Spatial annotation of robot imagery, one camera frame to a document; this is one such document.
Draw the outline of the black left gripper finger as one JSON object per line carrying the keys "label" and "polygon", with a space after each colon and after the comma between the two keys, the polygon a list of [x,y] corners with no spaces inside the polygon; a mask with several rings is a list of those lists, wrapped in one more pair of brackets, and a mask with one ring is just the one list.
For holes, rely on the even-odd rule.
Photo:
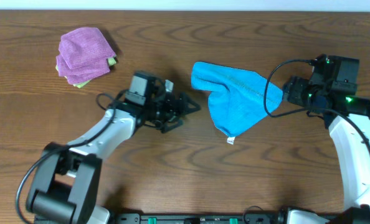
{"label": "black left gripper finger", "polygon": [[200,105],[193,101],[185,92],[179,94],[179,115],[195,113],[201,109]]}
{"label": "black left gripper finger", "polygon": [[177,121],[175,121],[175,122],[172,122],[172,123],[170,123],[170,122],[165,122],[165,123],[161,126],[160,131],[161,131],[161,133],[162,133],[162,134],[164,134],[164,133],[167,133],[167,132],[169,132],[169,131],[172,131],[172,130],[174,130],[174,129],[176,129],[176,128],[178,128],[178,127],[182,126],[182,125],[183,125],[183,121],[182,121],[181,119],[179,119],[179,120],[177,120]]}

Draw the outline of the blue microfiber cloth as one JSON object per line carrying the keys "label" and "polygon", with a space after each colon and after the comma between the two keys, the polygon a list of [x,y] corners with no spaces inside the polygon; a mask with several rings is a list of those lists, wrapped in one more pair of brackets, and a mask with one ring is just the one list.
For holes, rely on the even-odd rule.
{"label": "blue microfiber cloth", "polygon": [[257,72],[196,62],[191,86],[208,91],[208,107],[215,127],[227,136],[227,143],[276,110],[283,92]]}

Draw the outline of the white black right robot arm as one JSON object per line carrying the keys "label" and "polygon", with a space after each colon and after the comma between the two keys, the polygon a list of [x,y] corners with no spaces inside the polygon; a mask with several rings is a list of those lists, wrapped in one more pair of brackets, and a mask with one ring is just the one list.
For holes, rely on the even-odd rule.
{"label": "white black right robot arm", "polygon": [[309,79],[291,77],[283,99],[323,119],[338,155],[344,211],[333,218],[289,209],[285,223],[370,223],[370,100],[356,96],[359,60],[319,55]]}

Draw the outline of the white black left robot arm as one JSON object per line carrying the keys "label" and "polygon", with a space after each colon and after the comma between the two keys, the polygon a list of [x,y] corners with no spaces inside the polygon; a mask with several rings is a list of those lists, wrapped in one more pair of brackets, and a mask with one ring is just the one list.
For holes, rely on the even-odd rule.
{"label": "white black left robot arm", "polygon": [[102,163],[140,127],[166,133],[201,109],[187,94],[175,95],[173,87],[169,80],[135,72],[130,87],[111,99],[89,131],[64,145],[49,143],[24,176],[34,174],[26,198],[34,223],[114,223],[112,212],[97,205]]}

